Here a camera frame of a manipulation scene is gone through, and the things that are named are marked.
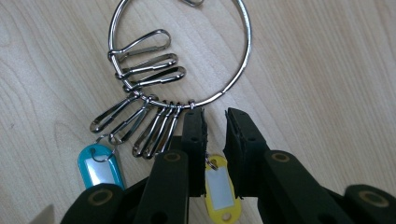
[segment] light wood grain tabletop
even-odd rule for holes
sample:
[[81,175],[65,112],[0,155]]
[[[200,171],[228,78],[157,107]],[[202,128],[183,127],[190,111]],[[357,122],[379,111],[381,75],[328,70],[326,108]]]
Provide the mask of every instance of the light wood grain tabletop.
[[[271,149],[291,152],[320,185],[343,194],[349,185],[367,184],[395,196],[396,1],[245,3],[252,55],[235,86],[205,106],[207,150],[222,153],[224,111],[234,107],[249,113]],[[0,223],[28,223],[49,204],[59,223],[85,189],[77,158],[98,136],[89,126],[126,96],[107,59],[117,4],[0,2]],[[165,52],[187,69],[178,82],[145,89],[161,99],[209,97],[232,78],[244,50],[233,1],[192,8],[134,0],[117,43],[154,29],[172,35]],[[176,134],[182,125],[180,119]],[[119,148],[127,187],[148,176],[153,163],[132,156],[137,136]],[[261,223],[257,199],[242,206],[238,223]],[[191,198],[190,223],[211,223],[203,197]]]

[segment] yellow key tag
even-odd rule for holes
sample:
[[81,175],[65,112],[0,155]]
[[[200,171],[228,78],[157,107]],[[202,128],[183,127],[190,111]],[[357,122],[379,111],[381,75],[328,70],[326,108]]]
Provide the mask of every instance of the yellow key tag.
[[216,224],[235,223],[241,216],[242,207],[240,199],[235,199],[233,182],[227,171],[227,161],[218,155],[209,156],[208,159],[218,170],[212,169],[208,164],[205,168],[207,212]]

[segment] plastic key tag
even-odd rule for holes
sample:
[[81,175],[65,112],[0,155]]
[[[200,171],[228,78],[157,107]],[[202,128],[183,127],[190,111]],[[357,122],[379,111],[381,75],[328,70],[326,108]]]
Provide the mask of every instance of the plastic key tag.
[[242,207],[240,199],[235,199],[233,183],[227,171],[227,161],[218,155],[209,156],[208,160],[217,166],[218,170],[214,170],[208,164],[205,168],[207,212],[216,224],[235,223],[241,216]]
[[78,167],[85,188],[106,183],[116,184],[124,189],[120,169],[112,153],[108,147],[96,143],[85,147],[80,152]]

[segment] key tag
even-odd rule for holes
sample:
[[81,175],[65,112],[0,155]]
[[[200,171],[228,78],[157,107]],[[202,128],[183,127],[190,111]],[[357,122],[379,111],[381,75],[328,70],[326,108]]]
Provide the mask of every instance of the key tag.
[[115,184],[124,189],[120,169],[114,155],[117,145],[113,150],[110,150],[99,144],[107,136],[108,134],[100,136],[92,145],[85,147],[79,153],[78,167],[87,189],[102,183]]
[[216,224],[235,223],[241,216],[242,207],[240,199],[235,199],[224,157],[211,155],[206,158],[205,180],[205,204],[210,218]]

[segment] wooden surface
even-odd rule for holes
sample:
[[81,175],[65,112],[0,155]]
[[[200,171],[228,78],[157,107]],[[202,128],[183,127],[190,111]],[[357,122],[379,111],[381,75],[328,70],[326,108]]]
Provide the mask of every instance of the wooden surface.
[[[89,125],[125,96],[106,58],[117,3],[1,1],[0,223],[28,223],[49,204],[58,223],[85,189],[77,157],[97,137]],[[205,107],[209,152],[221,153],[224,110],[235,107],[249,113],[270,148],[293,153],[321,185],[344,193],[364,183],[396,195],[396,1],[246,5],[252,55],[238,83]],[[188,70],[182,81],[146,89],[162,99],[210,96],[241,59],[243,27],[232,1],[196,9],[135,0],[124,13],[118,46],[166,29],[173,37],[166,52]],[[127,186],[153,163],[132,157],[134,139],[119,151]],[[255,199],[244,200],[243,210],[240,223],[260,223]],[[204,198],[191,199],[190,223],[210,223]]]

